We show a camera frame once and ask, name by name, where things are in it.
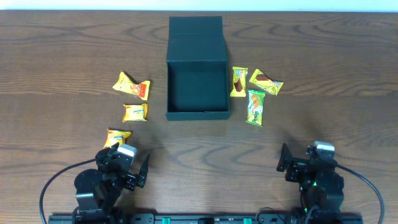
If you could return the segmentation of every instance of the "dark green box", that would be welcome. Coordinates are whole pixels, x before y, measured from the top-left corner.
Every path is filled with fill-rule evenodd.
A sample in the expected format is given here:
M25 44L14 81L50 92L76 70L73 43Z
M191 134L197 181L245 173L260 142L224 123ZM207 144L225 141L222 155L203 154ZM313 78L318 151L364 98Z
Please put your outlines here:
M170 17L167 112L171 121L228 119L228 55L223 21Z

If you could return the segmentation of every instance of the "box lid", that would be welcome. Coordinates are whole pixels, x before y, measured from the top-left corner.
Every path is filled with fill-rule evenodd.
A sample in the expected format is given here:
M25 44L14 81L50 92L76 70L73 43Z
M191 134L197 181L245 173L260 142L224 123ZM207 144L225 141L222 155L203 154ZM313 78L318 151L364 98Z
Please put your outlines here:
M167 62L228 60L221 16L170 17Z

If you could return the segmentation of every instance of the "yellow candy wrapper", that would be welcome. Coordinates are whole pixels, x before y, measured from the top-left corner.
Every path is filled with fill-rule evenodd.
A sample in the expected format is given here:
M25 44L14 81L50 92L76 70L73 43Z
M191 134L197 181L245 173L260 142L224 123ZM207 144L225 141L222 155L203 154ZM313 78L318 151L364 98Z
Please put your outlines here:
M262 127L262 109L266 93L249 90L248 120L247 123Z
M123 105L126 107L123 116L123 123L125 121L147 121L148 104L141 105Z
M279 90L282 88L282 85L284 85L283 82L272 81L258 69L254 71L249 82L256 84L257 86L268 92L269 94L275 96L278 95Z
M135 84L124 72L120 72L119 80L113 88L117 91L137 95L143 100L148 100L149 85L150 81L143 81L140 84Z
M116 143L119 143L119 145L124 144L130 135L130 131L108 130L104 148L111 147Z
M232 67L234 70L233 89L229 96L245 97L246 96L246 75L248 75L248 68Z

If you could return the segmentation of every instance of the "candy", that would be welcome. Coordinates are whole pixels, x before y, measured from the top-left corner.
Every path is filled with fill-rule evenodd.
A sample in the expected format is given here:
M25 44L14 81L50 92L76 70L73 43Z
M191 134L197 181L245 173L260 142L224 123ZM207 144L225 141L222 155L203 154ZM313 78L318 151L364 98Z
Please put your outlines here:
M249 90L248 120L247 123L262 127L262 109L266 93Z
M126 107L123 116L123 122L125 121L147 121L148 104L143 103L141 105L123 105Z
M233 89L230 96L245 97L246 96L246 75L248 68L232 67L234 70Z
M278 95L279 90L282 88L283 82L272 81L260 70L256 69L251 76L249 82L256 84L266 92L272 95Z
M130 131L108 130L104 148L111 147L117 142L119 145L126 143L126 139L131 135Z
M115 90L123 91L139 96L143 100L148 99L150 81L143 81L140 84L133 83L130 78L124 73L120 72L118 82L113 86Z

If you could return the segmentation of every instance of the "candy wrapper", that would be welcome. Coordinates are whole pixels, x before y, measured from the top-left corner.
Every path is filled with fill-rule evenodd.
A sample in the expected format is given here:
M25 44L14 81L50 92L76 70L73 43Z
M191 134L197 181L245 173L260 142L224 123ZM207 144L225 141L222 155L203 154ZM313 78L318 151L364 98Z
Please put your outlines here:
M282 88L282 85L284 85L283 82L272 81L258 69L254 71L249 82L256 84L257 86L268 92L269 94L275 96L278 95L279 90Z
M143 103L141 105L123 105L126 107L123 116L123 122L125 121L147 121L148 104Z
M262 127L262 108L266 93L249 90L248 120L247 123Z
M123 91L139 96L143 100L148 99L150 81L143 81L140 84L133 83L130 78L124 73L120 72L118 82L113 86L115 90Z
M126 139L131 135L130 131L108 130L104 148L111 147L117 142L119 145L126 143Z
M234 70L233 89L230 96L245 97L246 96L246 75L248 75L248 68L232 67Z

